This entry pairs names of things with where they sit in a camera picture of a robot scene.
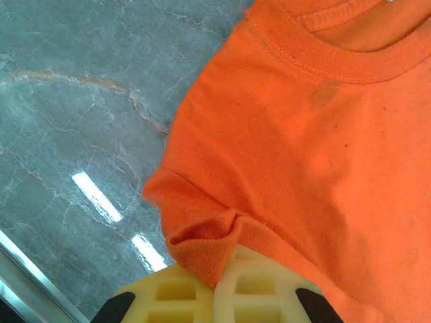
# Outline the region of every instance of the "yellow plastic object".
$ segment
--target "yellow plastic object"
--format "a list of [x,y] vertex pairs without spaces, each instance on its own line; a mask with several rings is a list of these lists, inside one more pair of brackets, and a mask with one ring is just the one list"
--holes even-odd
[[213,291],[177,264],[123,287],[135,300],[123,323],[210,323]]
[[115,295],[136,296],[123,323],[310,323],[297,288],[321,294],[278,262],[237,246],[214,292],[176,264]]
[[237,246],[214,291],[213,323],[310,323],[299,288],[322,295],[280,263]]

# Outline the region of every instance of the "gray marble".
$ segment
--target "gray marble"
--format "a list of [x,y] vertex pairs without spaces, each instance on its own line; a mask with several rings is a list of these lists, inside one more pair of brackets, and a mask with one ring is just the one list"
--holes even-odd
[[0,0],[0,229],[88,318],[173,261],[140,197],[251,0]]

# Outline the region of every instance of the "stitching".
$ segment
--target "stitching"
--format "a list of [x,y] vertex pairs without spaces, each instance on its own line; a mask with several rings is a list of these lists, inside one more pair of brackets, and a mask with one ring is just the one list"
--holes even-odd
[[[358,8],[354,8],[354,3],[358,2]],[[336,5],[334,7],[312,12],[312,13],[306,13],[304,15],[299,15],[295,17],[294,19],[296,21],[301,21],[303,24],[306,24],[310,30],[309,32],[316,32],[317,30],[322,30],[326,28],[330,28],[333,26],[340,25],[354,17],[357,17],[361,13],[364,13],[365,11],[369,10],[371,7],[375,6],[380,0],[348,0],[346,2],[340,3],[339,5]],[[336,15],[339,12],[342,12],[344,9],[351,9],[351,12],[347,14],[343,14],[341,17],[338,17],[336,21],[329,23],[328,19],[334,18],[334,15]],[[315,18],[323,19],[323,22],[316,22],[312,21],[312,19]]]
[[[268,58],[270,58],[273,62],[275,62],[276,64],[282,64],[285,67],[285,72],[289,73],[290,75],[294,75],[296,77],[300,77],[301,79],[307,80],[315,85],[319,85],[321,83],[322,79],[325,79],[325,77],[323,77],[322,75],[317,75],[316,73],[311,73],[310,71],[307,71],[305,68],[301,68],[299,66],[297,66],[295,64],[294,61],[290,61],[290,60],[286,60],[284,59],[284,56],[282,55],[282,53],[280,52],[276,52],[277,56],[281,56],[282,58],[278,58],[275,57],[275,55],[271,52],[269,52],[272,48],[271,46],[265,46],[266,44],[262,44],[262,42],[265,42],[265,40],[261,39],[261,37],[255,36],[254,34],[252,34],[251,31],[246,30],[245,31],[254,41],[259,42],[259,46],[261,47],[261,49],[263,50],[263,52],[268,56]],[[297,71],[293,71],[292,68],[290,68],[289,66],[287,66],[287,63],[293,64],[293,66],[301,69],[301,71],[305,72],[305,73],[309,73],[312,76],[314,76],[315,78],[311,78],[311,77],[307,77],[305,75],[300,74]],[[360,84],[360,83],[344,83],[344,85],[331,85],[328,84],[329,87],[337,87],[338,89],[351,89],[352,86],[361,86],[361,85],[368,85],[368,84]]]
[[212,201],[216,202],[219,206],[225,208],[225,209],[229,209],[229,207],[227,207],[226,205],[224,205],[223,203],[219,202],[216,198],[214,198],[213,196],[211,196],[210,194],[208,194],[207,192],[205,192],[202,188],[196,186],[194,183],[190,182],[189,180],[187,180],[186,178],[184,178],[184,176],[181,176],[180,174],[174,172],[173,170],[170,170],[169,168],[167,168],[166,166],[163,166],[162,164],[159,165],[160,168],[163,168],[164,170],[167,170],[168,172],[170,172],[171,174],[174,174],[176,176],[178,176],[179,178],[181,178],[182,180],[184,180],[185,182],[189,183],[191,186],[193,186],[194,188],[196,188],[197,190],[200,190],[203,194],[205,194],[206,196],[208,196],[208,198],[210,198]]
[[[279,9],[280,10],[282,10],[288,17],[290,16],[289,15],[289,13],[285,10],[285,8],[284,8],[284,6],[283,5],[281,5],[281,3],[279,2],[279,0],[274,0],[277,4],[278,4],[278,6],[279,6]],[[305,71],[307,71],[308,70],[308,72],[310,73],[310,71],[314,71],[314,72],[317,72],[318,74],[320,74],[319,76],[327,76],[327,77],[331,77],[331,78],[333,78],[333,79],[341,79],[341,80],[344,80],[344,81],[346,81],[346,83],[348,83],[348,81],[353,81],[353,83],[355,83],[355,84],[362,84],[362,85],[365,85],[365,83],[361,83],[361,81],[363,81],[363,82],[367,82],[367,81],[371,81],[372,83],[380,83],[380,82],[384,82],[384,81],[388,81],[388,80],[390,80],[390,79],[393,79],[393,78],[396,78],[396,77],[398,77],[398,76],[400,76],[400,75],[402,75],[402,74],[404,74],[404,73],[407,73],[409,70],[411,70],[411,69],[413,69],[417,64],[419,64],[420,63],[420,61],[419,62],[414,62],[414,63],[412,63],[411,64],[411,66],[409,66],[406,70],[402,70],[402,71],[400,71],[399,69],[398,70],[396,70],[396,71],[391,71],[391,72],[386,72],[386,73],[382,73],[382,74],[380,74],[380,75],[377,75],[377,76],[374,76],[374,77],[361,77],[361,78],[358,78],[358,77],[346,77],[346,76],[342,76],[342,75],[336,75],[336,74],[332,74],[332,73],[330,73],[330,72],[327,72],[327,71],[322,71],[322,70],[320,70],[320,69],[317,69],[317,68],[314,68],[314,67],[310,67],[310,66],[308,66],[308,65],[306,65],[306,64],[304,64],[304,63],[301,63],[301,62],[299,62],[299,61],[297,61],[296,59],[294,59],[293,57],[291,57],[290,55],[285,55],[284,53],[283,53],[283,50],[279,47],[279,46],[277,46],[276,44],[274,44],[274,43],[272,43],[272,42],[270,42],[267,38],[266,38],[266,36],[265,36],[265,33],[264,33],[264,31],[262,31],[262,29],[260,29],[260,27],[258,27],[258,25],[256,25],[256,23],[254,23],[254,22],[252,22],[251,20],[250,20],[250,17],[247,17],[246,18],[246,21],[250,24],[250,26],[251,26],[251,29],[254,29],[255,30],[255,33],[256,34],[260,34],[261,35],[261,37],[256,37],[255,35],[253,35],[250,31],[248,31],[248,30],[246,30],[246,33],[250,36],[250,37],[252,37],[254,40],[258,40],[259,38],[262,38],[261,39],[261,41],[263,41],[263,42],[265,42],[265,44],[267,45],[267,47],[274,47],[274,48],[276,48],[277,49],[277,51],[279,52],[278,54],[279,54],[279,56],[282,56],[285,60],[287,60],[287,61],[290,61],[292,64],[294,64],[295,66],[297,66],[297,67],[299,67],[299,68],[301,68],[301,69],[303,69],[303,70],[305,70]],[[273,59],[275,59],[274,57],[273,57],[273,55],[272,54],[270,54],[267,50],[266,50],[266,48],[264,48],[264,46],[262,46],[263,47],[263,50],[271,57],[271,58],[273,58]],[[280,60],[280,59],[276,59],[276,62],[278,62],[278,63],[282,63],[283,61],[282,60]]]

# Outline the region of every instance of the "dark spot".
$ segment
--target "dark spot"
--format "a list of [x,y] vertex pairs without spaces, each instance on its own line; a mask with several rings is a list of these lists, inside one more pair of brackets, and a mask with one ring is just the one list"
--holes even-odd
[[269,207],[269,204],[268,204],[266,201],[264,201],[264,202],[263,202],[263,204],[262,204],[262,208],[263,208],[265,211],[270,211],[270,210],[271,210],[271,207]]
[[191,176],[189,174],[186,173],[179,173],[178,174],[180,177],[184,178],[187,182],[191,181]]
[[339,82],[332,79],[325,79],[311,93],[310,101],[312,108],[322,108],[326,106],[338,92]]
[[428,37],[431,32],[431,21],[426,20],[422,25],[416,28],[415,32],[421,37]]
[[410,227],[415,227],[416,226],[416,221],[413,217],[409,217],[407,218],[407,222],[409,223]]

